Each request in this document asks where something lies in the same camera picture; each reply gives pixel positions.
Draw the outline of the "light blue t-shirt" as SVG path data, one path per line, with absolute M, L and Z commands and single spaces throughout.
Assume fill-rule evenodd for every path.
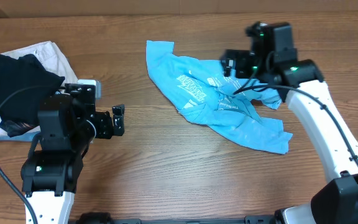
M 226 139 L 244 147 L 286 154 L 291 133 L 279 119 L 258 115 L 252 100 L 276 110 L 282 100 L 277 90 L 248 90 L 235 94 L 246 80 L 224 77 L 217 60 L 176 56 L 174 42 L 146 43 L 150 79 L 177 111 L 190 123 L 206 125 Z

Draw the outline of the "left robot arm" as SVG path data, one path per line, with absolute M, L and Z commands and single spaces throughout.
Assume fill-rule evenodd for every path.
M 124 105 L 97 112 L 67 94 L 40 104 L 40 132 L 21 169 L 27 223 L 68 223 L 83 158 L 94 139 L 124 134 Z

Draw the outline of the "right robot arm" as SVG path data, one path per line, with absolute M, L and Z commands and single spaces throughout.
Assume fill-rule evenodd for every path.
M 276 89 L 300 120 L 323 165 L 326 186 L 304 205 L 264 216 L 269 223 L 358 223 L 358 142 L 338 112 L 328 84 L 312 60 L 298 60 L 295 49 L 281 52 L 227 50 L 224 76 L 256 78 L 246 90 Z

